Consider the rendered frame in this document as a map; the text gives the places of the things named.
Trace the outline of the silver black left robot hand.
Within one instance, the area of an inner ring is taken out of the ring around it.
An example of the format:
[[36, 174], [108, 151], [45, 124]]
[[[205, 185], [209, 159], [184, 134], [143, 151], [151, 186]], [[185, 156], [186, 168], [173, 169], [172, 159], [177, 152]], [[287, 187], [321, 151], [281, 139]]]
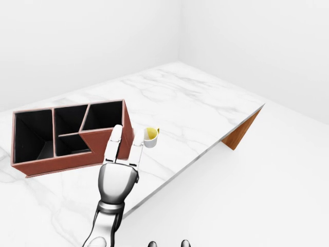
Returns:
[[98, 188], [101, 202], [120, 205], [139, 181], [139, 163], [143, 150], [144, 135], [138, 133], [131, 145], [129, 158], [123, 163], [118, 161], [123, 127], [115, 125], [107, 143], [103, 165], [100, 168]]

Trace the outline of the red-brown desk caddy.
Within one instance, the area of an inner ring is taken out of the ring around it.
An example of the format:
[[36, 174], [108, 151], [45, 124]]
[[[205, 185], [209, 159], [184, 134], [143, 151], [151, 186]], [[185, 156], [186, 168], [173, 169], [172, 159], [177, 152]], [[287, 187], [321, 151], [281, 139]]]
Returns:
[[125, 160], [134, 132], [123, 99], [15, 112], [11, 166], [33, 177], [101, 164], [115, 125], [123, 127]]

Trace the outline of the white mug with yellow inside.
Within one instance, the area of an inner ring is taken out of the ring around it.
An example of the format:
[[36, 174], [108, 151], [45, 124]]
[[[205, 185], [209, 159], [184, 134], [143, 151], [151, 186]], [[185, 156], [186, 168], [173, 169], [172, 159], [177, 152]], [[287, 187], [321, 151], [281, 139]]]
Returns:
[[147, 127], [144, 129], [144, 146], [147, 148], [153, 148], [157, 144], [157, 138], [159, 136], [160, 129]]

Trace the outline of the wooden table leg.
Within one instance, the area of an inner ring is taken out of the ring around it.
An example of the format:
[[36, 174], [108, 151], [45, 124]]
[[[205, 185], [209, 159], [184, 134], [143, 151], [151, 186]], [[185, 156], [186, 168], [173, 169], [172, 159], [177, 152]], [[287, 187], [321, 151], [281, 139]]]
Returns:
[[257, 109], [250, 117], [245, 119], [237, 128], [226, 135], [222, 139], [222, 142], [230, 149], [235, 150], [263, 106], [264, 105]]

